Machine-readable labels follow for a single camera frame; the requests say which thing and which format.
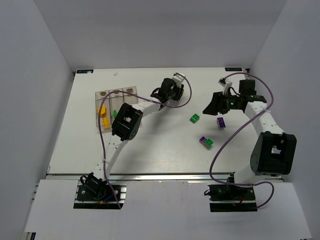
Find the green lego joined brick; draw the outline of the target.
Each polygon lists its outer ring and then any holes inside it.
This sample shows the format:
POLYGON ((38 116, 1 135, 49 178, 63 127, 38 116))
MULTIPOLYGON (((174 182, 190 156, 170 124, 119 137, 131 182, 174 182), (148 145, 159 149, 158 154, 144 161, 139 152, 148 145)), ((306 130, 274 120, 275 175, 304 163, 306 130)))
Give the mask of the green lego joined brick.
POLYGON ((210 149, 213 145, 213 141, 211 139, 207 139, 205 142, 204 142, 204 146, 207 148, 207 149, 210 149))

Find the purple small lego brick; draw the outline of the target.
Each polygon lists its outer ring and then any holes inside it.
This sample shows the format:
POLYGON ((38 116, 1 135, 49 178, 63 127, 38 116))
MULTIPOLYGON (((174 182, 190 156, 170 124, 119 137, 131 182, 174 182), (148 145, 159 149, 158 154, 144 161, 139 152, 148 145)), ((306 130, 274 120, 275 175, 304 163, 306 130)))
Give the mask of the purple small lego brick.
POLYGON ((202 145, 206 145, 206 141, 207 141, 207 138, 205 136, 202 136, 200 139, 199 139, 199 142, 202 144, 202 145))

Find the yellow round-top lego brick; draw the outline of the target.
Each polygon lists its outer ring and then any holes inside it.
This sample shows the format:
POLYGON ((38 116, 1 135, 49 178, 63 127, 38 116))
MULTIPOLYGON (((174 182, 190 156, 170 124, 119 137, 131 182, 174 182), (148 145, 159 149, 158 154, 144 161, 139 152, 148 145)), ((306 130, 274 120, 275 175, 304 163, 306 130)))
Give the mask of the yellow round-top lego brick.
POLYGON ((100 117, 105 118, 107 116, 107 114, 108 114, 108 110, 107 110, 106 106, 103 105, 101 108, 101 111, 100 111, 100 117))

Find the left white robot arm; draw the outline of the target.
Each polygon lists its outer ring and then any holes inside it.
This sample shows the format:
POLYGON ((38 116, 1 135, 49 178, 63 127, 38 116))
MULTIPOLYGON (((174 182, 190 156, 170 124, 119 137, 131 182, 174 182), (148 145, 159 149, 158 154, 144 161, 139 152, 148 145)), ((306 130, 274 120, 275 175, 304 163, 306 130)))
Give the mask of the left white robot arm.
POLYGON ((176 72, 173 77, 164 78, 161 86, 153 90, 149 98, 129 92, 129 95, 142 101, 136 104, 123 103, 121 105, 111 125, 111 136, 107 143, 104 141, 101 126, 98 126, 102 158, 93 172, 80 177, 85 192, 89 193, 94 200, 103 200, 110 189, 111 196, 116 202, 119 201, 114 187, 109 182, 113 165, 125 145, 137 135, 143 117, 159 112, 163 108, 170 108, 169 101, 180 101, 184 93, 183 81, 190 84, 184 74, 176 72))

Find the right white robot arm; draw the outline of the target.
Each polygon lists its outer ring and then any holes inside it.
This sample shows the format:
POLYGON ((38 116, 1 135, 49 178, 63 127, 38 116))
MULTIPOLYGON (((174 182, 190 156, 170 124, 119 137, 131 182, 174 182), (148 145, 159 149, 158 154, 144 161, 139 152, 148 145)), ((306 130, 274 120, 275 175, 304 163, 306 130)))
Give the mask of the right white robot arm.
POLYGON ((270 104, 255 90, 253 79, 239 82, 239 94, 232 95, 232 83, 221 78, 223 91, 215 92, 203 114, 216 116, 230 110, 241 110, 249 118, 246 126, 253 125, 257 141, 250 155, 249 164, 233 174, 231 184, 241 187, 253 186, 267 176, 288 175, 292 170, 297 138, 285 133, 269 112, 270 104))

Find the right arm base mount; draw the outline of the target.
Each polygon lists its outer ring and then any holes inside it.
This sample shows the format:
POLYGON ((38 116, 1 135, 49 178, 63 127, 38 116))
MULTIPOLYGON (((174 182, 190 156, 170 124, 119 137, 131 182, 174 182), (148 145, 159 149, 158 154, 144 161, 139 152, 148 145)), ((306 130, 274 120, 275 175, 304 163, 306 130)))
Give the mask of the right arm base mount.
POLYGON ((209 207, 212 213, 258 211, 252 187, 212 184, 208 185, 208 189, 203 194, 209 197, 209 207))

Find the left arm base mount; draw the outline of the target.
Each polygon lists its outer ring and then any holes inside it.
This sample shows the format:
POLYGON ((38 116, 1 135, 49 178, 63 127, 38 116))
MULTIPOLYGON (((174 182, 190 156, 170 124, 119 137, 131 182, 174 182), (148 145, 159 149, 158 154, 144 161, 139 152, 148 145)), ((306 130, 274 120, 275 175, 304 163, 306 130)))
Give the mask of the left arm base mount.
POLYGON ((110 185, 90 173, 82 175, 76 189, 73 208, 78 210, 120 210, 124 205, 124 186, 110 185))

